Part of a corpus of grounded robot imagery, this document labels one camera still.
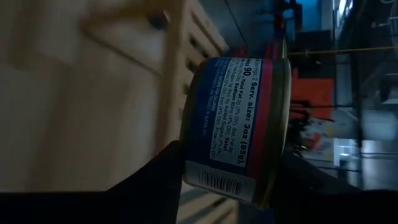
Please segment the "wooden slatted shelf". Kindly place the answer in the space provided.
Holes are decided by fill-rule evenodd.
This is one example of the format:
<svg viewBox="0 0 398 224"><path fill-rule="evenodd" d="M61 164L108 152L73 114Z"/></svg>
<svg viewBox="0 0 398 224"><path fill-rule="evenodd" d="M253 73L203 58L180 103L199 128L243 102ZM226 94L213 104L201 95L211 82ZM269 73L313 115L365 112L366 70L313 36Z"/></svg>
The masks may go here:
<svg viewBox="0 0 398 224"><path fill-rule="evenodd" d="M108 24L158 18L166 23L162 63L129 54L95 34ZM194 67L208 57L218 57L229 47L211 21L200 0L128 0L126 3L90 12L80 20L81 32L99 46L122 56L160 77L159 109L154 154L158 154L180 134L185 87L193 78Z"/></svg>

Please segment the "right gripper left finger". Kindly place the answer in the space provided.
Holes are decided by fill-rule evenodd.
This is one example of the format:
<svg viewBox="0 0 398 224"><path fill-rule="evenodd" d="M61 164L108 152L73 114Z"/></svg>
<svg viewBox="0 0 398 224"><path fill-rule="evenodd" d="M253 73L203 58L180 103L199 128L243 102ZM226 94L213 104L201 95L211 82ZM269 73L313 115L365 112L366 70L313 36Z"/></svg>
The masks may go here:
<svg viewBox="0 0 398 224"><path fill-rule="evenodd" d="M172 141L105 191L0 193L0 224L175 224L184 159Z"/></svg>

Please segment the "colourful wall poster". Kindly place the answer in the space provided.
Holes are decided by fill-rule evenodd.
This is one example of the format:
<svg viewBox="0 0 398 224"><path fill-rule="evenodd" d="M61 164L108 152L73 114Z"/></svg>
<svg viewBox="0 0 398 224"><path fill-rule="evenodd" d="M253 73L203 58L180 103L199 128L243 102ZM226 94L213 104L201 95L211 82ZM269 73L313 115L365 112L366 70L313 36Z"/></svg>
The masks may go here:
<svg viewBox="0 0 398 224"><path fill-rule="evenodd" d="M303 144L301 154L304 158L333 162L333 122L312 118L300 135Z"/></svg>

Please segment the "blue salmon can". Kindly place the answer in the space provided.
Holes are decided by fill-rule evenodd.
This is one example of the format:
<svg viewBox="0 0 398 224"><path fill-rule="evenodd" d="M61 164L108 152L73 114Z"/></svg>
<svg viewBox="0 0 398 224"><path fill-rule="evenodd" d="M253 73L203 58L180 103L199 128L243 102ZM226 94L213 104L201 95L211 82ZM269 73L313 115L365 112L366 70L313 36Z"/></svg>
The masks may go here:
<svg viewBox="0 0 398 224"><path fill-rule="evenodd" d="M182 115L184 181L266 207L285 146L291 83L285 58L202 61Z"/></svg>

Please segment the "orange partition panel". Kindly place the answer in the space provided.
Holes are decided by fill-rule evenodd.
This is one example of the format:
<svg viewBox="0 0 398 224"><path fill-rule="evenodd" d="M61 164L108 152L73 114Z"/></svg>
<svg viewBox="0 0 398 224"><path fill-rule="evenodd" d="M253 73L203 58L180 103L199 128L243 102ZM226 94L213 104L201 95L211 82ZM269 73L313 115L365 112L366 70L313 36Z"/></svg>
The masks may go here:
<svg viewBox="0 0 398 224"><path fill-rule="evenodd" d="M309 101L315 106L330 106L333 87L334 81L329 78L293 78L291 99Z"/></svg>

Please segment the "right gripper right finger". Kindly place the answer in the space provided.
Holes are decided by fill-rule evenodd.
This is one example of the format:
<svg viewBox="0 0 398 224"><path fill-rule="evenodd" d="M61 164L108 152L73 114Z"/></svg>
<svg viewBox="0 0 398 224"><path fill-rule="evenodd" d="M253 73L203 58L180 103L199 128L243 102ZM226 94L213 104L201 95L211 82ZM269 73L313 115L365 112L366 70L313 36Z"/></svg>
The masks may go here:
<svg viewBox="0 0 398 224"><path fill-rule="evenodd" d="M398 224L398 191L359 189L285 152L270 208L276 224Z"/></svg>

